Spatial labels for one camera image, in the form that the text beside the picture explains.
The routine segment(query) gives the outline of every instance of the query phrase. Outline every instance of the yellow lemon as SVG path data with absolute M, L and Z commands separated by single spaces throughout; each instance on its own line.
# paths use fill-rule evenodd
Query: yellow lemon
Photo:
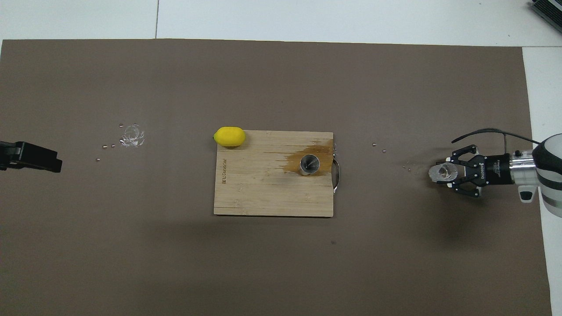
M 246 133 L 240 127 L 225 126 L 213 135 L 215 142 L 224 147 L 240 146 L 246 140 Z

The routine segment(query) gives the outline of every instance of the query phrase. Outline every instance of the brown table surface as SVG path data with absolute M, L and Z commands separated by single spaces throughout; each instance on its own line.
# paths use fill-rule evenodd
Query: brown table surface
M 503 152 L 461 134 L 531 134 L 520 48 L 5 40 L 1 56 L 0 139 L 63 160 L 0 172 L 2 315 L 550 314 L 538 203 L 427 176 L 471 143 Z M 120 123 L 144 145 L 102 149 Z M 333 132 L 334 217 L 213 215 L 224 125 Z

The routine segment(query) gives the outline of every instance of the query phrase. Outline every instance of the cable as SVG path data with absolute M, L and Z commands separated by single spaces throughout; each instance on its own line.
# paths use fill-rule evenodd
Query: cable
M 532 142 L 532 143 L 535 143 L 535 144 L 540 144 L 539 142 L 534 141 L 534 140 L 532 140 L 532 139 L 530 139 L 530 138 L 527 138 L 527 137 L 524 137 L 524 136 L 521 136 L 521 135 L 517 135 L 517 134 L 514 134 L 514 133 L 510 133 L 510 132 L 505 132 L 505 131 L 503 131 L 503 130 L 501 130 L 501 129 L 497 129 L 497 128 L 482 128 L 482 129 L 477 129 L 477 130 L 475 130 L 475 131 L 473 131 L 473 132 L 471 132 L 471 133 L 464 134 L 464 135 L 462 135 L 462 136 L 460 136 L 460 137 L 457 137 L 457 138 L 453 139 L 453 140 L 451 141 L 451 143 L 456 143 L 456 142 L 460 141 L 461 139 L 464 139 L 464 138 L 469 137 L 469 136 L 471 136 L 471 135 L 481 134 L 481 133 L 500 133 L 500 134 L 503 134 L 503 135 L 504 135 L 504 144 L 505 144 L 505 136 L 506 136 L 506 135 L 513 136 L 513 137 L 517 137 L 517 138 L 521 138 L 521 139 L 523 139 L 523 140 L 525 140 L 525 141 Z

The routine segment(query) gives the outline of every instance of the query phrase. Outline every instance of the white table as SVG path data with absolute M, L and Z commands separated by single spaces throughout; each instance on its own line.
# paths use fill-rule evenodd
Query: white table
M 2 0 L 0 39 L 205 38 L 522 46 L 533 138 L 562 133 L 562 34 L 517 0 Z M 541 205 L 552 313 L 562 219 Z

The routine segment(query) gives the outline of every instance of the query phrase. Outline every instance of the brown liquid spill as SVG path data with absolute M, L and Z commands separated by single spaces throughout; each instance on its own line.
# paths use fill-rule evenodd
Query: brown liquid spill
M 301 151 L 297 151 L 287 156 L 287 163 L 283 166 L 285 172 L 300 173 L 301 159 L 306 155 L 314 155 L 320 160 L 320 168 L 314 174 L 307 177 L 314 177 L 316 175 L 324 175 L 332 172 L 332 161 L 334 152 L 334 141 L 329 140 L 325 145 L 311 145 Z

